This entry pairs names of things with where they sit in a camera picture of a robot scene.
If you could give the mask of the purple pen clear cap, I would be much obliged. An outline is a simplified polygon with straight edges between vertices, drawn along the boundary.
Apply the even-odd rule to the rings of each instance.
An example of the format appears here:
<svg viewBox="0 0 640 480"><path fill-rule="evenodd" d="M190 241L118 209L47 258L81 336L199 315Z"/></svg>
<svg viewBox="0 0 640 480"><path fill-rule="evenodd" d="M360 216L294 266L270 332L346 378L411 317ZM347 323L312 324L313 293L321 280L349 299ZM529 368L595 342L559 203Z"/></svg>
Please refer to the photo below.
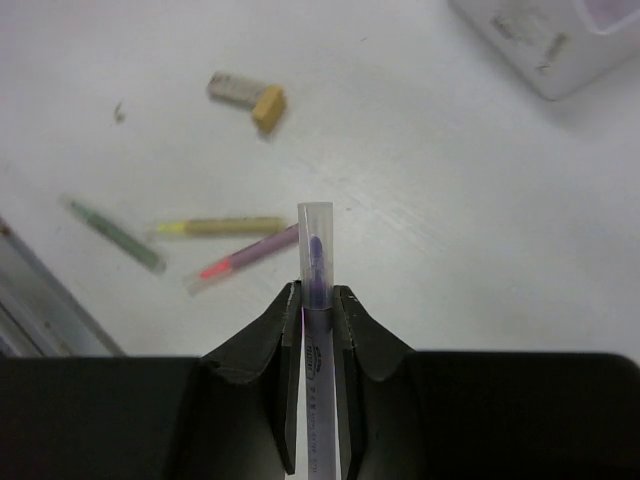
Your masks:
<svg viewBox="0 0 640 480"><path fill-rule="evenodd" d="M308 477L336 479L333 204L299 204L298 226Z"/></svg>

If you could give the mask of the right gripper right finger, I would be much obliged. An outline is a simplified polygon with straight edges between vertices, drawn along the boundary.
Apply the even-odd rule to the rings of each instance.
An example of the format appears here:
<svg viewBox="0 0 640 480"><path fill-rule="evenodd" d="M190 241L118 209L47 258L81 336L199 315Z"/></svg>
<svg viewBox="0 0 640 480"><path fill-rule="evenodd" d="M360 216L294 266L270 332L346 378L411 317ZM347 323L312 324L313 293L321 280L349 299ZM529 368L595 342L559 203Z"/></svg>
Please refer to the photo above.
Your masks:
<svg viewBox="0 0 640 480"><path fill-rule="evenodd" d="M397 478L415 436L404 360L412 349L378 323L347 286L336 286L334 362L340 474Z"/></svg>

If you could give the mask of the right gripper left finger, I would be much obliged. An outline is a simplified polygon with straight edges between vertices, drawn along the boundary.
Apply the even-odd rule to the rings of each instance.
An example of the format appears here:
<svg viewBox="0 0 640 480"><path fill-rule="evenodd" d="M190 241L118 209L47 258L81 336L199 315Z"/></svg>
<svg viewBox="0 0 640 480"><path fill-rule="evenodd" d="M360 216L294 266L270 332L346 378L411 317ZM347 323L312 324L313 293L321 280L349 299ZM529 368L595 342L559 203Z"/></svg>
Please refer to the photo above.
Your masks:
<svg viewBox="0 0 640 480"><path fill-rule="evenodd" d="M201 474L293 474L301 366L301 286L202 358Z"/></svg>

